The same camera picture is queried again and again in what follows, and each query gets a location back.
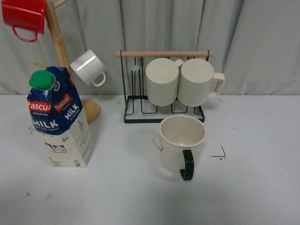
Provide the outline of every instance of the wooden bar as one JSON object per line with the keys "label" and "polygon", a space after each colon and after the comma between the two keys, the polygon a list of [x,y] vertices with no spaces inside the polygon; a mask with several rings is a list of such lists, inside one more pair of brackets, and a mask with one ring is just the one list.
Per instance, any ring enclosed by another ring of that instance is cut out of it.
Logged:
{"label": "wooden bar", "polygon": [[208,51],[171,51],[171,52],[116,52],[116,57],[207,57]]}
{"label": "wooden bar", "polygon": [[55,8],[52,1],[46,2],[46,20],[51,37],[55,46],[55,51],[61,67],[66,67],[72,76],[72,70],[66,53],[64,41],[60,31],[60,26],[55,13]]}

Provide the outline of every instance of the black mug handle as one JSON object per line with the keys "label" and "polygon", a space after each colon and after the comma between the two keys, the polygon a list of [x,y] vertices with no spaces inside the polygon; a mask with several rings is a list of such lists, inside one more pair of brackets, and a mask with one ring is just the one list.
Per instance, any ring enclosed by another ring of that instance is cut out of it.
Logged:
{"label": "black mug handle", "polygon": [[180,170],[183,180],[191,180],[194,175],[194,158],[191,149],[182,151],[184,156],[185,169]]}

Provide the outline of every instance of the wooden mug tree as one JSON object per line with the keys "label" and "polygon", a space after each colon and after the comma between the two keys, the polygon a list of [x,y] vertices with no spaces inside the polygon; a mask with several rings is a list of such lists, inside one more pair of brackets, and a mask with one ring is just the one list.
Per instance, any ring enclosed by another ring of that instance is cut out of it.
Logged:
{"label": "wooden mug tree", "polygon": [[[68,0],[61,0],[56,4],[53,4],[52,1],[46,1],[45,16],[47,20],[47,27],[49,29],[49,32],[52,37],[52,41],[54,43],[54,47],[59,60],[60,67],[66,67],[71,77],[73,77],[68,56],[66,53],[63,37],[60,31],[60,26],[55,13],[55,9],[67,1]],[[41,67],[48,67],[47,65],[38,62],[35,62],[34,65],[41,66]],[[96,102],[92,100],[83,99],[81,100],[81,102],[82,102],[86,119],[88,123],[90,123],[99,116],[99,114],[101,113],[101,108]]]}

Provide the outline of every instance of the pascual logo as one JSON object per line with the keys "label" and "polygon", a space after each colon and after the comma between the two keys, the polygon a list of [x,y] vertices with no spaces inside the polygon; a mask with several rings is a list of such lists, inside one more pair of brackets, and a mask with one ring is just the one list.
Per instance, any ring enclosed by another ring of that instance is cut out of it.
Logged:
{"label": "pascual logo", "polygon": [[58,91],[60,89],[60,83],[58,81],[55,82],[54,91]]}
{"label": "pascual logo", "polygon": [[59,113],[61,113],[61,111],[63,110],[63,108],[68,105],[73,99],[71,98],[71,96],[67,93],[64,95],[64,97],[62,98],[62,100],[55,104],[53,107],[55,108],[56,111],[58,111]]}
{"label": "pascual logo", "polygon": [[37,111],[43,113],[51,112],[51,102],[37,102],[28,100],[29,111]]}

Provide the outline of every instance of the cow illustration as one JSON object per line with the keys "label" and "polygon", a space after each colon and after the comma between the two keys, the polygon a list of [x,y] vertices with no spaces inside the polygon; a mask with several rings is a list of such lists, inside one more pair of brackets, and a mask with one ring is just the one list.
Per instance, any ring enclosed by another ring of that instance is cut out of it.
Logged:
{"label": "cow illustration", "polygon": [[53,145],[53,144],[48,144],[47,142],[45,142],[45,145],[48,145],[52,149],[52,151],[55,153],[66,153],[67,152],[65,146],[63,146],[63,145]]}

